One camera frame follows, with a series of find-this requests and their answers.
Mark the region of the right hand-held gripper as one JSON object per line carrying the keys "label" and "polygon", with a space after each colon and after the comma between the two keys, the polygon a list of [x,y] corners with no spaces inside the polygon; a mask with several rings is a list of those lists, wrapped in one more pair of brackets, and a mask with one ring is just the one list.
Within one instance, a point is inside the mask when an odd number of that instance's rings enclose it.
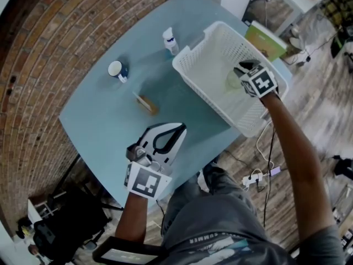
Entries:
{"label": "right hand-held gripper", "polygon": [[251,69],[245,74],[237,67],[233,69],[248,95],[262,98],[273,91],[277,91],[278,84],[274,74],[260,61],[244,60],[239,62],[239,65],[245,69]]}

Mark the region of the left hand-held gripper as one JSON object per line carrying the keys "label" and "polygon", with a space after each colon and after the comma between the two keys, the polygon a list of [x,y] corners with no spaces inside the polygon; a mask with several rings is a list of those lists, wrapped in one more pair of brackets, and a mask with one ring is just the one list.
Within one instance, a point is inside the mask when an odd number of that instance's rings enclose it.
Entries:
{"label": "left hand-held gripper", "polygon": [[[148,127],[137,144],[129,146],[124,186],[134,194],[156,200],[172,181],[172,170],[164,163],[172,164],[187,133],[184,123],[161,123]],[[160,137],[168,136],[163,147],[158,147]],[[153,155],[164,156],[164,163],[158,162]]]}

